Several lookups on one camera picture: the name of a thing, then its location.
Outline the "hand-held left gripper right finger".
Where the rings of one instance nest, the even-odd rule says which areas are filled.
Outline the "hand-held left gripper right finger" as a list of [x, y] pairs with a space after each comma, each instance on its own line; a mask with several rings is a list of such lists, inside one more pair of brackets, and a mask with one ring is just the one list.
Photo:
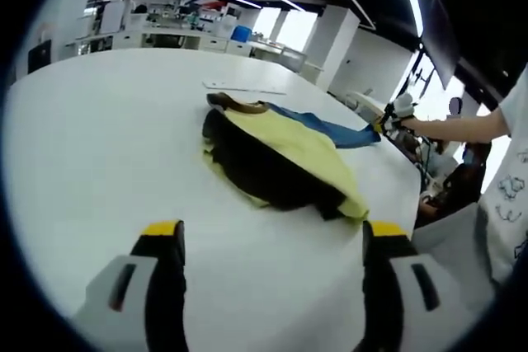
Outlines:
[[365, 332], [358, 349], [454, 349], [495, 296], [483, 266], [442, 264], [396, 223], [365, 221], [362, 232]]

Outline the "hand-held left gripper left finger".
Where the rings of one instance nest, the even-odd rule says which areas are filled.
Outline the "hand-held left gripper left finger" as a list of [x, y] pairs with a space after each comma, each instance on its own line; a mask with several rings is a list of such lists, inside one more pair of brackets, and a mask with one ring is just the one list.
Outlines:
[[149, 224], [86, 287], [73, 323], [97, 351], [187, 351], [183, 221]]

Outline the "person's right hand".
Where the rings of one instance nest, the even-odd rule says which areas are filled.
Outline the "person's right hand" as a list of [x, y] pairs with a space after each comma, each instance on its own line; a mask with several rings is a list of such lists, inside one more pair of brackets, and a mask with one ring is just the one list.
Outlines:
[[408, 117], [400, 121], [401, 126], [413, 134], [421, 134], [421, 121], [415, 117]]

